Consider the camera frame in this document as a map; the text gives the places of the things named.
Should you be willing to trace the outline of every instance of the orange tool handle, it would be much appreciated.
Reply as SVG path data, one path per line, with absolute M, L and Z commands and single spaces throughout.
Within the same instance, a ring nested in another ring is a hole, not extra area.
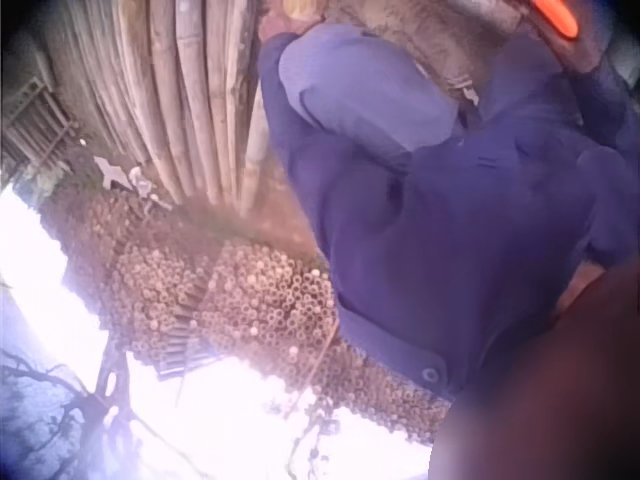
M 533 0 L 533 4 L 562 35 L 572 39 L 578 36 L 578 21 L 562 0 Z

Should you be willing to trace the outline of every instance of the blue jacket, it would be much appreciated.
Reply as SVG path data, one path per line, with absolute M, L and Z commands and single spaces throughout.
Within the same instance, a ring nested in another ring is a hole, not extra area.
M 582 128 L 545 117 L 557 85 L 543 82 L 401 174 L 290 107 L 278 62 L 295 38 L 260 55 L 272 145 L 329 261 L 342 333 L 387 367 L 452 399 L 490 356 L 551 328 L 582 259 L 637 253 L 640 129 L 606 66 L 573 79 Z

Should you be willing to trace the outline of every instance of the jacket sleeve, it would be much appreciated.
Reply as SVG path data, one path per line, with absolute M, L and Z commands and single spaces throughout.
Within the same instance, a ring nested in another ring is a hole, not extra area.
M 278 74 L 280 56 L 297 38 L 280 34 L 259 59 L 271 143 L 327 259 L 352 252 L 396 211 L 396 177 L 350 139 L 314 127 L 290 106 Z
M 572 84 L 587 134 L 638 163 L 640 118 L 627 85 L 606 58 L 592 72 L 573 76 Z

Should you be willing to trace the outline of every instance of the sky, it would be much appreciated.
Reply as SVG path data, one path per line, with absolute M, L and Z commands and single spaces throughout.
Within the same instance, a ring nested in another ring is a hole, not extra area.
M 95 385 L 107 333 L 82 301 L 61 285 L 67 259 L 60 244 L 40 225 L 39 216 L 7 188 L 0 195 L 0 273 L 29 326 L 47 353 L 67 364 L 87 385 Z M 180 379 L 158 382 L 152 367 L 129 358 L 133 409 L 201 470 L 221 480 L 290 480 L 285 465 L 294 440 L 306 426 L 302 412 L 287 421 L 268 407 L 285 397 L 284 382 L 263 378 L 236 358 L 190 373 L 176 405 Z M 310 392 L 306 402 L 313 400 Z M 338 434 L 324 437 L 321 454 L 329 460 L 321 478 L 407 480 L 426 478 L 430 449 L 400 433 L 337 412 Z M 143 440 L 143 460 L 157 470 L 195 478 L 166 446 L 134 427 Z M 308 451 L 303 442 L 293 463 L 306 478 Z

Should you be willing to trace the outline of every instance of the jacket button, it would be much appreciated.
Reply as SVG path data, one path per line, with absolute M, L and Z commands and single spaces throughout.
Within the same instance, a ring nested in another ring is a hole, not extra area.
M 425 368 L 422 371 L 422 378 L 424 378 L 429 383 L 436 383 L 440 380 L 440 375 L 435 368 Z

